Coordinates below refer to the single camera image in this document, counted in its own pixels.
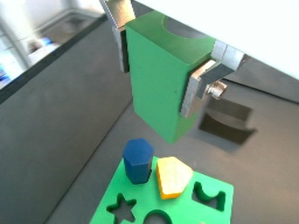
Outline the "gripper right finger 1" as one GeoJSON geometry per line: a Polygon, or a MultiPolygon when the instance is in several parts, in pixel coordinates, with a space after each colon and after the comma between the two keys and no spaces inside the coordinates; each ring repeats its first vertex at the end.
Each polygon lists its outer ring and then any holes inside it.
{"type": "Polygon", "coordinates": [[[231,45],[215,41],[209,59],[191,72],[180,110],[184,118],[200,109],[208,96],[216,100],[223,96],[227,85],[220,80],[240,68],[247,58],[231,45]]]}

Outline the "gripper left finger 1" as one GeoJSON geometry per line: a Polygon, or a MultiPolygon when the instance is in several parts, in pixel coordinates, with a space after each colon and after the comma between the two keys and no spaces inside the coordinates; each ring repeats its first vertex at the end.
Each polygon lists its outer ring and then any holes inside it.
{"type": "Polygon", "coordinates": [[[99,1],[107,14],[108,21],[112,24],[112,32],[115,35],[119,52],[120,70],[127,73],[129,71],[127,52],[127,23],[136,18],[131,0],[99,1]]]}

